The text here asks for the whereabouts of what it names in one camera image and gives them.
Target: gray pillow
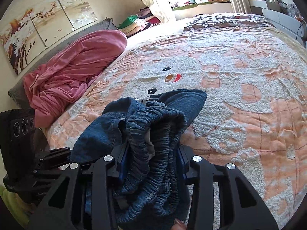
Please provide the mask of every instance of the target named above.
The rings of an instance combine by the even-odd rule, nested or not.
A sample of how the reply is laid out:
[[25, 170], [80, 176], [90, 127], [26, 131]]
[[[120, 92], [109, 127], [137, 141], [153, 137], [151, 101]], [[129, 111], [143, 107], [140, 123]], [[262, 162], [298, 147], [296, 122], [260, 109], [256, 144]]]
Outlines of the gray pillow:
[[[41, 64], [48, 62], [54, 55], [61, 52], [68, 45], [79, 39], [80, 37], [98, 31], [98, 30], [117, 30], [117, 27], [112, 23], [113, 18], [106, 17], [105, 20], [99, 22], [93, 26], [90, 26], [73, 36], [69, 37], [67, 40], [61, 42], [59, 45], [55, 46], [48, 53], [46, 53], [42, 58], [40, 58], [26, 73], [32, 72], [36, 70]], [[21, 108], [28, 109], [30, 108], [30, 104], [25, 93], [25, 89], [23, 87], [23, 78], [21, 78], [17, 84], [8, 91], [9, 96], [13, 99], [13, 101]]]

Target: white cabinet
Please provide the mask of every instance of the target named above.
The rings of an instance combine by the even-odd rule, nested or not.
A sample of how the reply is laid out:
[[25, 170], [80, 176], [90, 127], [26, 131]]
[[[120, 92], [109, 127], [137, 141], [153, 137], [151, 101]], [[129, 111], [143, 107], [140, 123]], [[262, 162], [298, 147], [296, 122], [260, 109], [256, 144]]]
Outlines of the white cabinet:
[[250, 5], [253, 7], [261, 7], [280, 12], [280, 6], [277, 3], [263, 0], [250, 0]]
[[307, 28], [305, 23], [271, 9], [263, 8], [262, 13], [278, 30], [288, 34], [302, 44], [303, 47], [306, 47]]

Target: red mouth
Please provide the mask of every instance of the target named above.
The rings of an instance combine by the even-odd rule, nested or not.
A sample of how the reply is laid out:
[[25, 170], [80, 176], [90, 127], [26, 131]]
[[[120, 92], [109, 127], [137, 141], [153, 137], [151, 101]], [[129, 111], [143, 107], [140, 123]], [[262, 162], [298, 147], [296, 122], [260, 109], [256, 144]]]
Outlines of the red mouth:
[[166, 76], [164, 81], [165, 82], [170, 82], [171, 81], [172, 83], [174, 83], [174, 82], [177, 82], [178, 80], [180, 80], [181, 77], [182, 77], [182, 75], [179, 74], [179, 73], [169, 74], [169, 75]]

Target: bedspread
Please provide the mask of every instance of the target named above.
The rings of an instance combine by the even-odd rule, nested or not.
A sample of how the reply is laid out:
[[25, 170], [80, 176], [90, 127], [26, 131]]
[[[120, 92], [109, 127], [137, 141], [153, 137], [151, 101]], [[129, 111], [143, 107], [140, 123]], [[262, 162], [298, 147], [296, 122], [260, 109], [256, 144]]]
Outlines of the bedspread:
[[[229, 27], [144, 42], [107, 67], [51, 126], [49, 144], [73, 148], [120, 97], [204, 90], [205, 106], [181, 142], [211, 163], [236, 164], [282, 228], [307, 191], [307, 54], [278, 34], [272, 27]], [[218, 203], [214, 217], [218, 228]]]
[[273, 26], [263, 16], [241, 13], [214, 13], [196, 15], [187, 23], [184, 31], [205, 30], [220, 27], [268, 27]]

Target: black eye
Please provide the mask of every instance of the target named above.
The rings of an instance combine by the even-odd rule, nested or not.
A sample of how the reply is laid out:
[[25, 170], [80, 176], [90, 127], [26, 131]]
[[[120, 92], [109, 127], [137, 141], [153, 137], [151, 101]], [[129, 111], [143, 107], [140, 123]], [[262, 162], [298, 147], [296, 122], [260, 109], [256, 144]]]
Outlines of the black eye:
[[155, 94], [157, 92], [157, 89], [156, 88], [151, 88], [148, 90], [148, 94]]

